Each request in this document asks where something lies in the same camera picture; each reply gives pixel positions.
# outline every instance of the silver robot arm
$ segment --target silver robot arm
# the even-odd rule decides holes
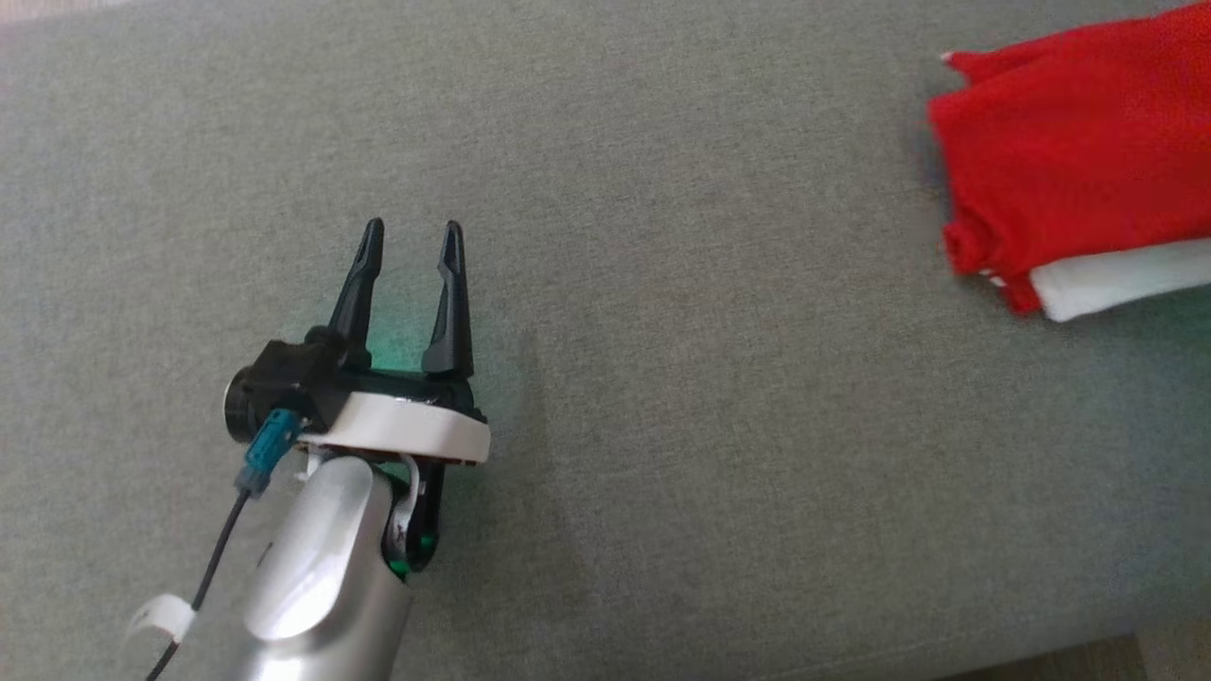
[[[366,348],[383,241],[375,218],[329,322],[302,343],[270,340],[228,387],[228,433],[249,442],[240,493],[194,602],[157,596],[132,619],[128,631],[159,618],[173,636],[149,681],[199,612],[240,509],[260,496],[295,445],[325,463],[309,463],[308,483],[258,568],[243,616],[246,651],[224,679],[390,676],[412,605],[404,579],[437,548],[444,469],[486,462],[490,433],[469,383],[475,364],[461,228],[446,225],[442,292],[419,372],[374,367]],[[392,462],[407,464],[407,482],[377,465]]]
[[[412,593],[385,555],[402,548],[391,545],[402,539],[391,526],[407,505],[367,462],[323,463],[258,568],[243,614],[247,651],[225,677],[388,679]]]

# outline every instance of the gray fabric surface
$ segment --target gray fabric surface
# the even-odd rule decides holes
[[[936,250],[935,56],[1167,2],[165,0],[0,32],[0,677],[191,594],[218,400],[467,230],[493,459],[397,677],[924,679],[1206,613],[1211,293],[1017,320]],[[398,333],[392,333],[392,327]],[[166,679],[216,677],[298,483]]]

